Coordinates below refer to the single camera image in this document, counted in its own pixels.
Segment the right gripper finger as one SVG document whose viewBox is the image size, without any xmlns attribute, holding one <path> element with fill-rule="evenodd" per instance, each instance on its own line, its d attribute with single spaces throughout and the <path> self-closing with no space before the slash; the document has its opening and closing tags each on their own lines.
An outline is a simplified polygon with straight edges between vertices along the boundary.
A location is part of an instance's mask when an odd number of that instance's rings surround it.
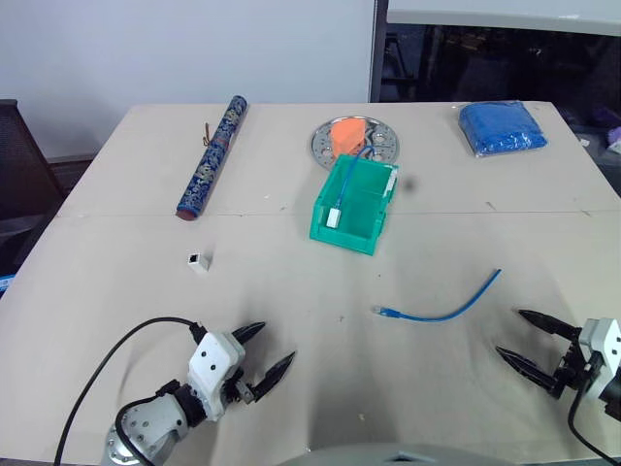
<svg viewBox="0 0 621 466">
<path fill-rule="evenodd" d="M 518 313 L 538 329 L 550 335 L 558 335 L 568 341 L 576 341 L 581 332 L 580 327 L 572 326 L 554 316 L 522 309 L 518 310 Z"/>
<path fill-rule="evenodd" d="M 554 396 L 556 380 L 545 374 L 535 362 L 509 349 L 496 347 L 496 352 L 518 374 Z"/>
</svg>

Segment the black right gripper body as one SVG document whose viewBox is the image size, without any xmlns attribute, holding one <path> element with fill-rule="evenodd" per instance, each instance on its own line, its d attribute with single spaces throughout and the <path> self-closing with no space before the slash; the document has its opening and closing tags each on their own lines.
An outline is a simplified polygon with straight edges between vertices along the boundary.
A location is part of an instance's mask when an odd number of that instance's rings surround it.
<svg viewBox="0 0 621 466">
<path fill-rule="evenodd" d="M 586 380 L 587 361 L 578 341 L 580 332 L 580 329 L 574 329 L 571 332 L 568 337 L 570 346 L 552 375 L 554 384 L 549 389 L 549 394 L 555 399 L 560 398 L 566 387 L 578 390 Z"/>
</svg>

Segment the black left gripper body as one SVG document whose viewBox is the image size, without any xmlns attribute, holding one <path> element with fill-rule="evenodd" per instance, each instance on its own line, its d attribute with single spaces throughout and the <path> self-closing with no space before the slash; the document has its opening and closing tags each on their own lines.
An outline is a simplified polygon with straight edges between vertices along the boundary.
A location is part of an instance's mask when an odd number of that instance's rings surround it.
<svg viewBox="0 0 621 466">
<path fill-rule="evenodd" d="M 256 401 L 254 387 L 244 381 L 244 370 L 238 368 L 234 374 L 227 379 L 221 390 L 222 403 L 225 408 L 230 404 L 243 402 L 247 405 Z"/>
</svg>

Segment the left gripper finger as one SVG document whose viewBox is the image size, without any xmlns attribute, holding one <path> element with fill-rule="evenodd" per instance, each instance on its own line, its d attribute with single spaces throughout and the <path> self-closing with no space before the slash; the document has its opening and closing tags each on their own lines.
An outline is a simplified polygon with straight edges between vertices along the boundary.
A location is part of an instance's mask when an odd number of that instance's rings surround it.
<svg viewBox="0 0 621 466">
<path fill-rule="evenodd" d="M 257 385 L 250 388 L 254 402 L 258 402 L 266 394 L 268 394 L 284 377 L 287 369 L 291 365 L 296 352 L 293 351 L 274 366 L 272 366 L 265 374 L 264 379 Z"/>
<path fill-rule="evenodd" d="M 256 336 L 266 325 L 265 321 L 253 322 L 232 332 L 233 338 L 242 346 Z"/>
</svg>

